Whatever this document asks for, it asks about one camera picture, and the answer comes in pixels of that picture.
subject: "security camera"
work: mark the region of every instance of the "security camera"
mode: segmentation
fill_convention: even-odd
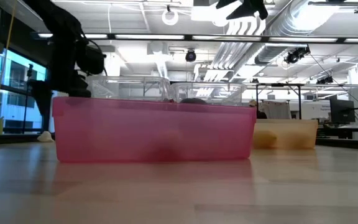
[[[194,62],[196,60],[197,56],[194,50],[188,50],[186,54],[186,61],[187,62]]]

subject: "wooden table surface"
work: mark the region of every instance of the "wooden table surface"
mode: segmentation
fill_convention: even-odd
[[[61,164],[53,143],[0,145],[0,223],[358,223],[358,151],[248,161]]]

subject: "plastic bin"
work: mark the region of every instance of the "plastic bin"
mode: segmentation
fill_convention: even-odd
[[[199,98],[210,105],[242,106],[242,93],[246,86],[241,83],[186,82],[174,83],[175,101]]]
[[[93,75],[87,77],[86,82],[93,98],[147,101],[168,101],[173,98],[169,80],[161,77]]]
[[[61,162],[171,162],[246,159],[254,108],[57,97]]]

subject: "computer monitor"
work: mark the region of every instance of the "computer monitor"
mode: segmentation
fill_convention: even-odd
[[[332,123],[351,123],[356,121],[353,101],[329,99],[329,104]]]

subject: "pink plastic bin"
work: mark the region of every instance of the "pink plastic bin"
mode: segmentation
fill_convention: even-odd
[[[253,108],[58,97],[60,162],[172,162],[246,159]]]

